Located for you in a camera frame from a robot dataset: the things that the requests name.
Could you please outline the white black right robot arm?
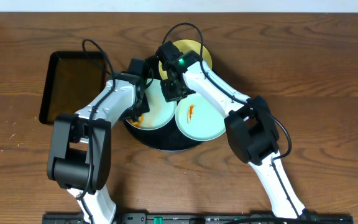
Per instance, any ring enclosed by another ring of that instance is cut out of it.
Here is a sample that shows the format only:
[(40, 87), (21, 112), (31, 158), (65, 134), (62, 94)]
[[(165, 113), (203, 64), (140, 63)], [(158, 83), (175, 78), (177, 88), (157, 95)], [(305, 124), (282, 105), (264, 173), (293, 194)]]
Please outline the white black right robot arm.
[(200, 94), (224, 118), (226, 136), (233, 153), (253, 168), (264, 187), (273, 214), (278, 218), (299, 219), (305, 206), (296, 196), (282, 166), (279, 130), (285, 127), (258, 96), (238, 92), (210, 69), (200, 53), (176, 47), (159, 48), (156, 56), (167, 73), (162, 90), (167, 101)]

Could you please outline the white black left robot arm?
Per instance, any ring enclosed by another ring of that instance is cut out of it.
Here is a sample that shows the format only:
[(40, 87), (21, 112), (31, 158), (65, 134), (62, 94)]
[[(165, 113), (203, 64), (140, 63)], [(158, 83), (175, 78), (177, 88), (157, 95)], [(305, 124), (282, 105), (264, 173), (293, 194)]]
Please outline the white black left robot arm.
[(53, 124), (47, 176), (78, 202), (85, 223), (112, 223), (116, 204), (106, 182), (111, 168), (111, 131), (118, 121), (137, 121), (148, 112), (145, 90), (151, 69), (132, 59), (125, 72), (114, 73), (103, 91), (74, 114)]

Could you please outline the orange sponge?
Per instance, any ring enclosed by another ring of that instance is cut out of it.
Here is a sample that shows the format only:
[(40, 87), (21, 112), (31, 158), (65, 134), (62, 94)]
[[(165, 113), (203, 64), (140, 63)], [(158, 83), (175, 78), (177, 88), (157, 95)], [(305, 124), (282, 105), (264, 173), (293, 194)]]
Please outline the orange sponge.
[(135, 119), (135, 120), (128, 119), (127, 121), (131, 125), (133, 125), (135, 127), (139, 127), (142, 124), (143, 120), (144, 120), (144, 114), (141, 114), (137, 119)]

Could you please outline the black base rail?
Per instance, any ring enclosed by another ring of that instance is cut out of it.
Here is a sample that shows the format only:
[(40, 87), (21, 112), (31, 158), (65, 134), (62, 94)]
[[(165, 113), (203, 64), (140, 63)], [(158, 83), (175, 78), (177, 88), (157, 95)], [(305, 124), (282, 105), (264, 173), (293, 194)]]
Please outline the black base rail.
[[(45, 214), (42, 224), (81, 224), (86, 221), (83, 214)], [(147, 215), (144, 213), (124, 213), (117, 215), (112, 224), (225, 224), (238, 223), (280, 223), (271, 214), (254, 215)]]

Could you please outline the yellow plate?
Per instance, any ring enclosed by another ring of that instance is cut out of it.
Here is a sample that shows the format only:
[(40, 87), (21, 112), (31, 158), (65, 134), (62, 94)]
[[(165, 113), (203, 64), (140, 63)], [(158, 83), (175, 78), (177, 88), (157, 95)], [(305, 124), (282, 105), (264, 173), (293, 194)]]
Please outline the yellow plate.
[[(201, 44), (195, 40), (190, 40), (190, 39), (177, 40), (173, 42), (173, 45), (183, 54), (189, 52), (190, 50), (194, 50), (198, 54), (200, 53)], [(203, 47), (202, 58), (208, 64), (209, 68), (212, 69), (213, 68), (212, 57), (206, 47)], [(167, 72), (162, 69), (161, 61), (158, 62), (158, 71), (162, 80), (166, 80), (168, 78)]]

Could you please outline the black round tray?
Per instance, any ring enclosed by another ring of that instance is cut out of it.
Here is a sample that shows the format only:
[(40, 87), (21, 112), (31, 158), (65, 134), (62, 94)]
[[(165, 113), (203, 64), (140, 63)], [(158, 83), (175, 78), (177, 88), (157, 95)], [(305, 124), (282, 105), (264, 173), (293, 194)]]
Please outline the black round tray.
[[(158, 72), (157, 56), (150, 56), (146, 58), (145, 61), (154, 71), (154, 79), (161, 81), (161, 77)], [(162, 151), (182, 151), (202, 144), (201, 141), (192, 140), (181, 133), (175, 122), (175, 115), (165, 126), (151, 131), (137, 129), (131, 126), (127, 120), (123, 121), (123, 123), (134, 138), (142, 144), (154, 149)]]

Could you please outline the black rectangular water tray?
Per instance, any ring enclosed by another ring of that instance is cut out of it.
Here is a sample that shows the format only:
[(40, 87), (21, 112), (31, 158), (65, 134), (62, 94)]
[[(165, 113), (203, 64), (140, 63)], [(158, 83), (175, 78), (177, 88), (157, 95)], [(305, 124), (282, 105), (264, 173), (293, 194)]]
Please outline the black rectangular water tray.
[(95, 99), (106, 85), (100, 52), (56, 51), (50, 55), (39, 121), (53, 124), (62, 113), (73, 114)]

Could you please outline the light green plate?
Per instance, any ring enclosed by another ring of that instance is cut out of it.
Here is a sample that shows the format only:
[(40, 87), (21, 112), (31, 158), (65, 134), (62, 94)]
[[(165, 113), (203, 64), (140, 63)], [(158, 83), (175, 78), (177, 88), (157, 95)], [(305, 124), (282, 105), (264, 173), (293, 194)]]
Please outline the light green plate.
[(182, 134), (195, 141), (210, 141), (226, 131), (222, 115), (197, 93), (179, 101), (175, 122)]
[(144, 131), (151, 131), (165, 126), (175, 115), (177, 103), (166, 102), (160, 80), (154, 79), (145, 90), (150, 111), (141, 115), (138, 121), (127, 120), (127, 122)]

